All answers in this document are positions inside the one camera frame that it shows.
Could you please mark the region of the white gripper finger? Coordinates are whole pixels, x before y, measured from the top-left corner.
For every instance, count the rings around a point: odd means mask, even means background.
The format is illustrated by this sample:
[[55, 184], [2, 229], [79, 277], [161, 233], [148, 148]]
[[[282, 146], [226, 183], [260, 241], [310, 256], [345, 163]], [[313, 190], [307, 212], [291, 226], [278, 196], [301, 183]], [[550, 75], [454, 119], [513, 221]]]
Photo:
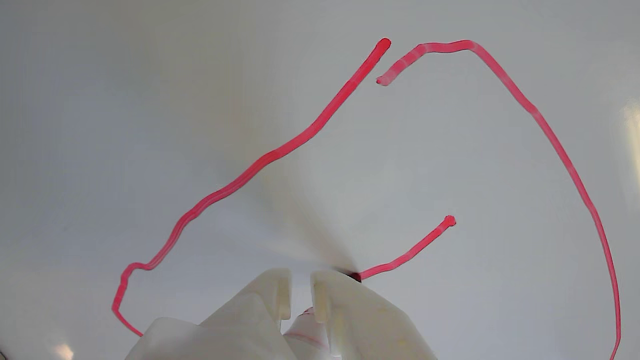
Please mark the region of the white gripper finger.
[[409, 316], [341, 272], [315, 271], [311, 294], [330, 351], [343, 360], [435, 360]]
[[262, 272], [199, 324], [159, 317], [128, 360], [294, 360], [281, 322], [291, 316], [291, 271]]

